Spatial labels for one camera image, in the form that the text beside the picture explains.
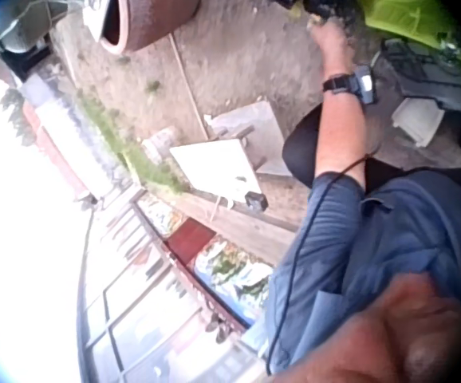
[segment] grass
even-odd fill
[[[129,56],[120,56],[116,59],[116,63],[119,65],[127,65],[132,62],[132,59]]]
[[[99,100],[78,93],[81,107],[87,116],[99,128],[110,150],[115,153],[119,161],[128,169],[134,170],[143,184],[155,183],[169,187],[173,192],[180,193],[185,190],[184,185],[172,174],[167,165],[156,165],[144,154],[141,146],[134,141],[123,140],[118,132],[112,115],[107,111]]]
[[[161,83],[158,80],[154,81],[149,81],[148,85],[145,87],[145,92],[146,93],[156,93],[158,92],[158,89],[160,88]]]

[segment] white board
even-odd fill
[[[195,189],[238,202],[246,202],[247,192],[261,193],[238,139],[178,146],[170,152]]]

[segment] bucket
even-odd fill
[[[179,134],[173,126],[161,129],[142,141],[146,156],[156,165],[170,155],[170,148],[179,145]]]

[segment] wire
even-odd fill
[[[300,256],[300,251],[301,248],[303,247],[303,244],[305,243],[307,236],[309,235],[310,228],[312,227],[313,221],[316,219],[317,212],[319,211],[319,208],[321,207],[323,200],[325,199],[326,195],[329,192],[329,189],[332,187],[333,184],[335,184],[342,176],[345,175],[345,173],[349,172],[351,169],[353,169],[355,166],[358,164],[361,164],[362,162],[366,161],[368,158],[371,158],[377,151],[379,150],[376,148],[372,153],[366,154],[359,160],[353,162],[350,164],[346,169],[344,169],[342,172],[340,172],[334,179],[332,179],[329,184],[326,186],[325,190],[321,194],[321,198],[319,199],[319,202],[316,205],[316,208],[314,209],[312,215],[310,216],[309,222],[307,224],[306,230],[304,231],[303,235],[301,236],[300,244],[297,246],[296,252],[294,253],[294,258],[293,258],[293,266],[291,267],[291,272],[289,276],[289,282],[287,285],[287,294],[286,294],[286,303],[284,304],[284,309],[282,311],[282,316],[280,317],[280,322],[278,323],[277,330],[275,331],[275,335],[273,337],[273,341],[271,342],[270,346],[270,351],[268,353],[268,359],[266,360],[266,373],[268,376],[271,375],[271,359],[273,357],[273,352],[275,349],[275,346],[277,345],[278,339],[280,338],[280,333],[282,331],[282,327],[284,326],[284,322],[286,321],[287,317],[287,310],[289,309],[289,300],[291,298],[291,293],[293,292],[293,284],[294,284],[294,275],[296,273],[296,265],[297,265],[297,259]]]
[[[41,4],[43,2],[57,2],[57,3],[60,3],[60,4],[66,4],[67,6],[69,6],[70,4],[76,4],[77,6],[80,6],[79,9],[77,10],[82,10],[84,7],[85,7],[85,4],[83,2],[83,0],[36,0],[36,1],[33,1],[33,2],[30,2],[26,8],[23,10],[23,12],[21,12],[10,24],[9,26],[3,31],[0,33],[0,41],[5,37],[7,36],[14,28],[16,28],[16,26],[18,25],[18,22],[25,17],[25,15],[29,12],[30,8],[32,8],[33,6],[36,6],[37,4]],[[99,6],[98,8],[94,8],[94,4],[98,3],[100,5],[100,0],[89,0],[89,6],[93,9],[93,10],[97,10],[99,9]],[[51,18],[50,21],[55,21],[57,20],[59,17],[55,17],[55,18]]]

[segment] clay pot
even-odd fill
[[[200,0],[112,0],[101,44],[111,53],[142,49],[190,20]]]

